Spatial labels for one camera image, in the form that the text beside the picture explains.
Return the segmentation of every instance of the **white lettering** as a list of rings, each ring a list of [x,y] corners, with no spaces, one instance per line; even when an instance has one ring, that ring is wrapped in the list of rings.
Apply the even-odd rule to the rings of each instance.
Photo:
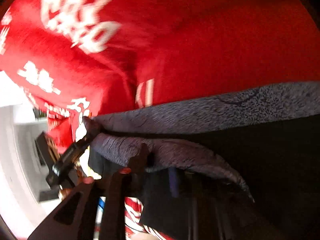
[[[25,71],[19,69],[17,74],[19,76],[25,77],[30,84],[39,86],[43,91],[47,93],[54,92],[57,95],[61,93],[59,89],[53,87],[53,78],[50,77],[49,73],[46,70],[42,69],[39,72],[39,70],[36,68],[36,65],[31,61],[28,61],[23,68],[25,69]]]
[[[29,92],[29,90],[25,90],[24,92],[25,92],[26,96],[30,99],[30,101],[31,101],[31,103],[33,104],[33,106],[34,106],[35,108],[38,108],[38,109],[39,109],[39,106],[38,106],[38,104],[36,103],[35,98],[31,95],[31,93]]]
[[[4,27],[0,32],[0,55],[5,53],[5,40],[7,38],[10,27]]]
[[[155,79],[149,79],[146,82],[146,101],[145,101],[146,107],[152,106],[154,82],[155,82]]]
[[[154,86],[155,79],[149,79],[146,81],[146,93],[145,93],[145,107],[151,106],[153,103],[153,86]],[[141,100],[141,90],[143,87],[144,82],[140,83],[137,87],[136,93],[136,103],[138,104],[139,108],[143,108],[143,102]]]
[[[67,108],[71,110],[76,110],[78,113],[81,113],[81,107],[79,106],[80,104],[83,104],[83,108],[87,109],[90,105],[90,102],[86,100],[86,98],[78,98],[78,99],[72,99],[71,100],[73,105],[67,105]]]
[[[54,114],[50,114],[49,113],[49,110],[47,110],[47,117],[50,118],[50,119],[55,119],[56,116]]]
[[[81,112],[81,113],[79,114],[79,124],[82,123],[82,117],[83,117],[83,113]]]
[[[83,112],[83,116],[89,116],[90,115],[90,110],[89,109],[86,109],[84,112]]]
[[[105,44],[120,27],[113,21],[99,23],[98,12],[110,1],[95,0],[84,4],[86,0],[64,0],[61,6],[62,0],[41,0],[41,21],[46,28],[69,36],[73,42],[71,48],[81,43],[79,48],[85,53],[98,53],[107,48]],[[49,19],[49,12],[59,9],[59,14]]]
[[[44,107],[47,108],[47,113],[49,113],[49,111],[53,111],[55,113],[57,113],[60,118],[60,116],[64,116],[64,117],[69,117],[70,116],[70,112],[64,110],[63,108],[57,107],[57,106],[50,106],[48,103],[44,103]]]
[[[9,9],[6,11],[6,13],[4,14],[2,20],[1,20],[1,25],[9,25],[10,22],[12,21],[12,16],[11,16],[11,12],[9,12]]]

